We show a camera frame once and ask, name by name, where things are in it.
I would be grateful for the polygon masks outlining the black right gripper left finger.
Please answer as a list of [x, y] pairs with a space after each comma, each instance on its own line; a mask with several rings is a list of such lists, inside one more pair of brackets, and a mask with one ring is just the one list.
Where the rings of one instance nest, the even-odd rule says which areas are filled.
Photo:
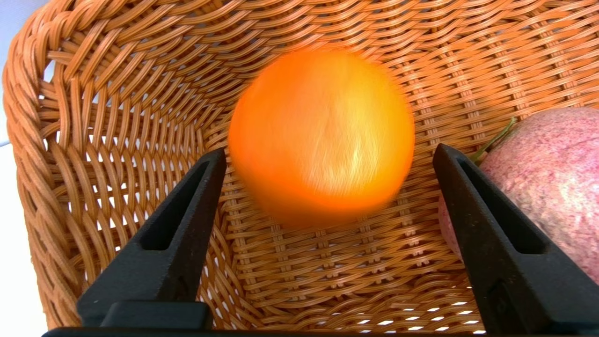
[[201, 156], [79, 298], [83, 326], [118, 303], [196, 300], [225, 171], [224, 149]]

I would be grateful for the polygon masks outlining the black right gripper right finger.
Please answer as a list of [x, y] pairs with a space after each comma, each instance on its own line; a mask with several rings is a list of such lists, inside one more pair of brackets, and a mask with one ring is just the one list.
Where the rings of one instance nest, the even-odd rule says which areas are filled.
[[433, 166], [486, 332], [597, 335], [597, 284], [462, 152]]

